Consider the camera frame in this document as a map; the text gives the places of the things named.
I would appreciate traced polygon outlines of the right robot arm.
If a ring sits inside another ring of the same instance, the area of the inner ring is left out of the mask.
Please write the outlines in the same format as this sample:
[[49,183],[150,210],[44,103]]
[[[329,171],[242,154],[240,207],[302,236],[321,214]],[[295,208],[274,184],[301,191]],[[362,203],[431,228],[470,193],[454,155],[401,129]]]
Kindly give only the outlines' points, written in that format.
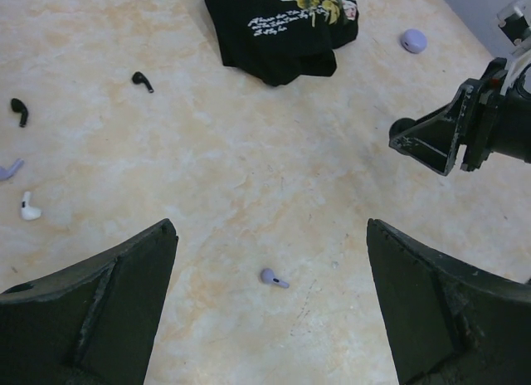
[[389,129],[389,147],[446,176],[466,146],[460,169],[472,172],[490,154],[530,162],[530,61],[518,69],[495,58],[479,79],[469,78],[453,100],[420,119],[401,118]]

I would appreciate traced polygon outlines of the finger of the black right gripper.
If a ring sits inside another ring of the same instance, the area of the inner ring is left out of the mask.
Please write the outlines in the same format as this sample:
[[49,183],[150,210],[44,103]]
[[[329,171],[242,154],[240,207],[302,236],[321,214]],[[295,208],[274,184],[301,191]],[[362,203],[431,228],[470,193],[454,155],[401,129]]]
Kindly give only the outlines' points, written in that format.
[[389,129],[389,147],[446,176],[455,165],[474,108],[475,81],[467,80],[449,104],[417,120],[396,120]]

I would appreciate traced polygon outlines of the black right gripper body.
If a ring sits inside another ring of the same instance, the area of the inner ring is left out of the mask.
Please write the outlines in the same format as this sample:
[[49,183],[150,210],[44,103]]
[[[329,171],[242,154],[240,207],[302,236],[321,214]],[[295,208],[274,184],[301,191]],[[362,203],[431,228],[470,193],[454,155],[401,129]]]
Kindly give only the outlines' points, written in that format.
[[479,169],[492,153],[513,157],[501,133],[505,101],[501,87],[508,73],[507,62],[501,57],[493,59],[479,79],[469,78],[460,86],[467,87],[460,136],[460,142],[466,146],[462,171]]

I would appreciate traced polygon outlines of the black earbud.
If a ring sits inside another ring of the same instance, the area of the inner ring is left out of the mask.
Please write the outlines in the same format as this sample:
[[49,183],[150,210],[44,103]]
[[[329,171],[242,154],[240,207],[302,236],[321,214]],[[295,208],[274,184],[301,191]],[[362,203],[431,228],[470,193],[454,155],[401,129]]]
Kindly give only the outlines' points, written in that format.
[[19,127],[25,128],[27,126],[29,111],[26,105],[18,98],[12,98],[10,102],[12,111],[20,115]]
[[150,94],[154,93],[154,89],[150,81],[142,72],[136,71],[133,73],[131,80],[135,85],[144,85]]

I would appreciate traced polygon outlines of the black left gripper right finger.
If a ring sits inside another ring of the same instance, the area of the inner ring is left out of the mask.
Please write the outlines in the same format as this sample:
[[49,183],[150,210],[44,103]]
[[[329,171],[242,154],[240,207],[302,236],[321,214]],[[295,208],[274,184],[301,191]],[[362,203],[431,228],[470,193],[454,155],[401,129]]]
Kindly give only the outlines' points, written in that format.
[[381,220],[368,257],[401,384],[528,384],[530,285],[430,248]]

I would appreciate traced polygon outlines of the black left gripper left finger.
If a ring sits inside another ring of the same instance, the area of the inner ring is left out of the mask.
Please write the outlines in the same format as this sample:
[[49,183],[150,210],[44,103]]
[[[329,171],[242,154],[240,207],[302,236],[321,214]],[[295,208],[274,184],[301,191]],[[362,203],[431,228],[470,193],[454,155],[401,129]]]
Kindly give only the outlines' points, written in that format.
[[1,294],[3,384],[142,384],[178,246],[168,219]]

